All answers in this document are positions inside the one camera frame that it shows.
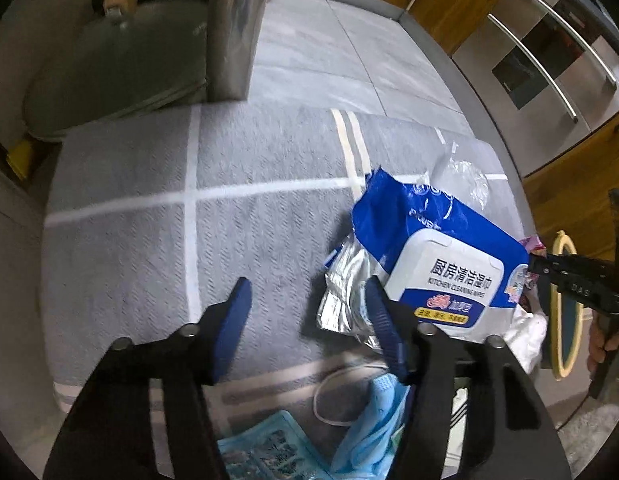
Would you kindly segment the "person's hand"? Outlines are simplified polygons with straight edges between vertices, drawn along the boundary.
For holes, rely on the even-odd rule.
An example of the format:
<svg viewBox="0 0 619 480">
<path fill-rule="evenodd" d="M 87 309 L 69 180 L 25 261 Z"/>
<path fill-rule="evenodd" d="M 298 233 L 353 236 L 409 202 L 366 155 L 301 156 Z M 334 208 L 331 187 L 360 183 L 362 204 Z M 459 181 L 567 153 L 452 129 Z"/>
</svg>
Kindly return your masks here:
<svg viewBox="0 0 619 480">
<path fill-rule="evenodd" d="M 619 350 L 619 331 L 613 336 L 606 335 L 601 328 L 601 316 L 595 312 L 589 328 L 587 370 L 590 376 L 594 376 L 607 354 L 615 350 Z"/>
</svg>

